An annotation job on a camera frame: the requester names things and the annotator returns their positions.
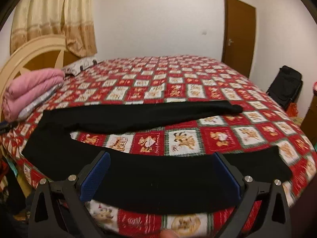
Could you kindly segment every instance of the wooden headboard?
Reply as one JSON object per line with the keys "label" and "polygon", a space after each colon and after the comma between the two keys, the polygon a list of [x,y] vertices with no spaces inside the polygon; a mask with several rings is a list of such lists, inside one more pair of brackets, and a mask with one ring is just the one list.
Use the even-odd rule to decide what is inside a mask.
{"label": "wooden headboard", "polygon": [[[33,70],[58,68],[78,60],[66,48],[65,36],[44,35],[17,49],[0,69],[0,107],[5,88],[14,78]],[[0,108],[0,119],[3,120]]]}

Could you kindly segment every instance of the human thumb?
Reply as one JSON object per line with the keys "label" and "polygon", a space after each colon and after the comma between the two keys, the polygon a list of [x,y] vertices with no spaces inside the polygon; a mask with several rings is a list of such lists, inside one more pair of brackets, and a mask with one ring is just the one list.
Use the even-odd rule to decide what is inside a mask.
{"label": "human thumb", "polygon": [[169,229],[164,229],[160,233],[160,238],[180,238],[178,234]]}

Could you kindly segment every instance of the curtain fold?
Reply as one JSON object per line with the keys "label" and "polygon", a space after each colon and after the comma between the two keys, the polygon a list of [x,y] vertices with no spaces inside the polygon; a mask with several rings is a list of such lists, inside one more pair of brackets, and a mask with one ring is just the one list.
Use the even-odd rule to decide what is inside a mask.
{"label": "curtain fold", "polygon": [[66,36],[66,47],[77,56],[97,53],[92,0],[20,0],[12,23],[10,53],[42,35]]}

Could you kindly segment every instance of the silver bolt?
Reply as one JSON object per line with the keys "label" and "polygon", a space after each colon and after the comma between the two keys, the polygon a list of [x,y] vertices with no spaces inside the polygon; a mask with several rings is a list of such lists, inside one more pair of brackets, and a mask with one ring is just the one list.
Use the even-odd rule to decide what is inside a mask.
{"label": "silver bolt", "polygon": [[274,180],[275,185],[280,186],[282,183],[280,180]]}
{"label": "silver bolt", "polygon": [[77,178],[76,175],[70,175],[70,176],[68,177],[68,180],[69,180],[69,181],[75,181],[76,178]]}
{"label": "silver bolt", "polygon": [[244,179],[246,182],[253,182],[253,178],[251,176],[246,176]]}
{"label": "silver bolt", "polygon": [[40,184],[46,184],[46,179],[45,178],[41,179]]}

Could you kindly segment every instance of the orange plastic bag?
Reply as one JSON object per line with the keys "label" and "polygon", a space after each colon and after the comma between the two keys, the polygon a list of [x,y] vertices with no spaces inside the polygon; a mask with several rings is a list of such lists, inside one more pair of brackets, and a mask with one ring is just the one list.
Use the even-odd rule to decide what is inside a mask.
{"label": "orange plastic bag", "polygon": [[297,105],[295,103],[290,103],[286,110],[286,114],[288,115],[288,117],[298,116]]}

